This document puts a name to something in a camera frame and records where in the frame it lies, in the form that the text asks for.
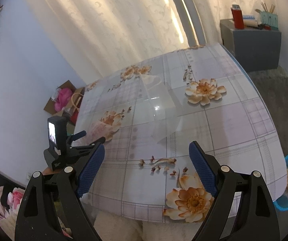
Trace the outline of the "clear plastic bag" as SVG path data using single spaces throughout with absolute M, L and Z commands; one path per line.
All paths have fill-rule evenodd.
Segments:
M 177 108 L 168 87 L 159 76 L 140 74 L 139 77 L 148 97 L 150 116 L 153 118 L 151 135 L 159 142 L 177 130 L 180 121 Z

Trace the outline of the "cardboard box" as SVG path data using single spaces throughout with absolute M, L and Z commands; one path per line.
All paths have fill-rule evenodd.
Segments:
M 49 98 L 44 111 L 50 115 L 72 116 L 79 111 L 85 87 L 76 88 L 69 80 L 60 85 Z

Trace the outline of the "red paper gift bag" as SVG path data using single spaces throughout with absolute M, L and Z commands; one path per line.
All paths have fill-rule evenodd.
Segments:
M 74 93 L 71 96 L 71 104 L 72 104 L 71 112 L 72 112 L 72 114 L 71 114 L 71 117 L 70 117 L 70 122 L 72 124 L 74 124 L 74 125 L 77 122 L 77 118 L 78 118 L 78 115 L 79 115 L 80 106 L 81 106 L 83 97 L 84 97 L 84 95 L 81 94 L 81 93 Z

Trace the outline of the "pink plush item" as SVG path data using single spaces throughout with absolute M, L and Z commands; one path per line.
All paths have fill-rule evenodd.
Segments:
M 58 88 L 54 98 L 54 109 L 56 112 L 60 112 L 69 102 L 73 91 L 69 88 Z

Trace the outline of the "floral tablecloth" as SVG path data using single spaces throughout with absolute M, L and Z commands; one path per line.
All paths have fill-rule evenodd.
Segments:
M 160 110 L 140 78 L 118 71 L 86 88 L 76 131 L 93 140 L 111 112 L 119 129 L 105 143 L 105 160 L 91 189 L 82 197 L 98 208 L 150 222 L 165 223 L 166 195 L 178 173 L 195 171 L 189 145 L 238 173 L 262 174 L 273 200 L 286 188 L 286 163 L 272 117 L 254 83 L 221 45 L 174 51 L 139 63 L 160 78 L 174 102 L 174 114 Z

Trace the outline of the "white lace curtain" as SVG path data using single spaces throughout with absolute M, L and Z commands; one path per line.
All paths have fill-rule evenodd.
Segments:
M 220 20 L 273 10 L 288 73 L 288 0 L 26 0 L 51 42 L 86 83 L 130 64 L 220 40 Z

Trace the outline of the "grey cabinet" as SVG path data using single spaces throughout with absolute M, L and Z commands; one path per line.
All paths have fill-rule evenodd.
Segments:
M 223 46 L 246 72 L 273 70 L 279 66 L 281 32 L 245 27 L 236 29 L 232 20 L 220 20 Z

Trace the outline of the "wooden rolling pin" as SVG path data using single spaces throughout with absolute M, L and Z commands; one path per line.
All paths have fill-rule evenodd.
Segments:
M 259 26 L 258 21 L 254 19 L 244 19 L 243 23 L 246 27 L 251 27 L 251 28 L 258 28 Z

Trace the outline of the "teal utensil holder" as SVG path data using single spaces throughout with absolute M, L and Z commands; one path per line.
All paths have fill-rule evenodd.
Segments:
M 261 22 L 264 25 L 270 26 L 272 29 L 278 29 L 278 16 L 276 14 L 271 14 L 270 12 L 262 11 L 260 12 Z

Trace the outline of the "red thermos bottle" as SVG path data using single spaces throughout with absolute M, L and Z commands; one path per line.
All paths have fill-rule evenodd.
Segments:
M 234 22 L 234 26 L 236 29 L 244 29 L 245 25 L 243 22 L 243 14 L 241 11 L 241 8 L 238 4 L 233 4 L 231 6 L 231 12 L 232 12 L 232 19 Z

